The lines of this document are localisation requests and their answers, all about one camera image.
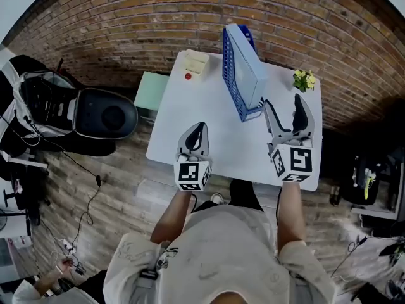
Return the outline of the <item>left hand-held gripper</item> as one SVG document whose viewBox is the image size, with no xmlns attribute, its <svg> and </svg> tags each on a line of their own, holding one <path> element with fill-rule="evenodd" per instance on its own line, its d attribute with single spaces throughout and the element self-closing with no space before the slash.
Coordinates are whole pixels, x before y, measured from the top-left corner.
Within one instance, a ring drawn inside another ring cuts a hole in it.
<svg viewBox="0 0 405 304">
<path fill-rule="evenodd" d="M 191 126 L 178 140 L 173 165 L 175 183 L 181 191 L 203 191 L 212 172 L 209 155 L 208 126 L 199 122 Z"/>
</svg>

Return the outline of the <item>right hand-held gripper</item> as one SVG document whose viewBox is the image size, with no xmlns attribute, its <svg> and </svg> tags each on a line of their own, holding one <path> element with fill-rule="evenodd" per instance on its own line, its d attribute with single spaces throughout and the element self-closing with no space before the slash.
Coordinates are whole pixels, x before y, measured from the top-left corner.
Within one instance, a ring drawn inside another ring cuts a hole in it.
<svg viewBox="0 0 405 304">
<path fill-rule="evenodd" d="M 313 174 L 313 139 L 309 136 L 314 135 L 315 120 L 301 95 L 295 94 L 294 106 L 296 109 L 291 131 L 282 127 L 268 99 L 263 105 L 268 132 L 274 138 L 267 143 L 268 155 L 279 182 L 301 183 Z"/>
</svg>

